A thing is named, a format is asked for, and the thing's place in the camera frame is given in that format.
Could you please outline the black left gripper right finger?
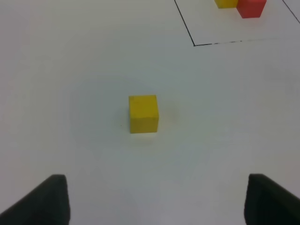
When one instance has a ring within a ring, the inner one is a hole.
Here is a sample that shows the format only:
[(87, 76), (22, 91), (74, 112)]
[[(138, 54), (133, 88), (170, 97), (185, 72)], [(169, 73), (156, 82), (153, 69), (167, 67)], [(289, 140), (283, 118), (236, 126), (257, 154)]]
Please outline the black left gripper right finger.
[(264, 174), (250, 174), (244, 219), (247, 225), (298, 225), (300, 199)]

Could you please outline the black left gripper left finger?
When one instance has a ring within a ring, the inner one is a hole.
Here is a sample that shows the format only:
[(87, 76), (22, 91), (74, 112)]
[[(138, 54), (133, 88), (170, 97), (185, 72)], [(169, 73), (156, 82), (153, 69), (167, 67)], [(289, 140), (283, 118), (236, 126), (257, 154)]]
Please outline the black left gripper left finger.
[(67, 178), (54, 174), (0, 214), (2, 225), (68, 225)]

